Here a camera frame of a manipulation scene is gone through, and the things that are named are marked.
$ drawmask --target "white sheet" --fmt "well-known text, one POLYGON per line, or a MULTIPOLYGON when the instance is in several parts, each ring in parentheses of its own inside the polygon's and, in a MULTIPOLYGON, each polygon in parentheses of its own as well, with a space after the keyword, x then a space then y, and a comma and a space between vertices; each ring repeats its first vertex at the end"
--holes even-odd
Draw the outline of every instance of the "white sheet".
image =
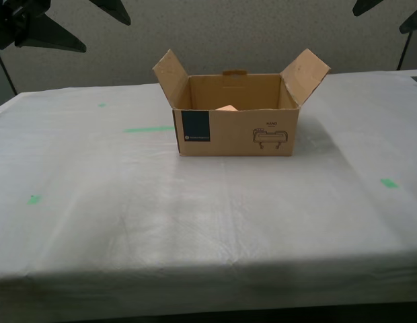
POLYGON ((0 322, 417 300, 409 77, 329 75, 293 157, 180 157, 158 85, 7 107, 0 322))

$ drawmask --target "cardboard box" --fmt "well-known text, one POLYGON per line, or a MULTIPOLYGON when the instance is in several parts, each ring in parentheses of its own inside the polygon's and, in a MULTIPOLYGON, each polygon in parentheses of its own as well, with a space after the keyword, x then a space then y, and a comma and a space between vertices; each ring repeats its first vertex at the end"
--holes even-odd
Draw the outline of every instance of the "cardboard box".
POLYGON ((169 50, 153 70, 173 108, 180 155, 290 156, 300 108, 330 68, 306 49, 280 74, 188 76, 169 50), (238 111, 216 110, 228 105, 238 111))

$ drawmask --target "table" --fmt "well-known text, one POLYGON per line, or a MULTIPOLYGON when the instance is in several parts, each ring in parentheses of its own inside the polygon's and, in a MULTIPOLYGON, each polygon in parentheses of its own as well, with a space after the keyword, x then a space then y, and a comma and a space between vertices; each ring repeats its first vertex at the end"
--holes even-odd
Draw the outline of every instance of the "table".
POLYGON ((0 322, 417 301, 408 76, 327 76, 293 157, 180 157, 172 126, 157 84, 0 107, 0 322))

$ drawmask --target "green marker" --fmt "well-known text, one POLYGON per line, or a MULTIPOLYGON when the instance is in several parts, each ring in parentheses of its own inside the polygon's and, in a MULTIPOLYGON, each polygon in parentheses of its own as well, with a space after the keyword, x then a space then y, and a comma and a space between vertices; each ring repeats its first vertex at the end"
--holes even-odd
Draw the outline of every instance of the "green marker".
POLYGON ((394 181, 390 180, 389 178, 381 179, 381 182, 383 185, 385 185, 388 188, 398 188, 398 185, 394 181))
POLYGON ((31 195, 31 198, 29 199, 28 205, 34 205, 40 202, 41 196, 40 195, 31 195))

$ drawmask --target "box flap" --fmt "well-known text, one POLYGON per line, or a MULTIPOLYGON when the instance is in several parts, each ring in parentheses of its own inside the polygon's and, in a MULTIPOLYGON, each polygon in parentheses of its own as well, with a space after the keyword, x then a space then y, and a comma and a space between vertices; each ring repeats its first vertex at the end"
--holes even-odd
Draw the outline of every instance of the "box flap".
POLYGON ((306 49, 280 75, 294 101, 302 106, 329 70, 328 65, 306 49))
POLYGON ((153 70, 170 106, 174 108, 178 104, 180 96, 186 87, 188 74, 171 49, 154 66, 153 70))

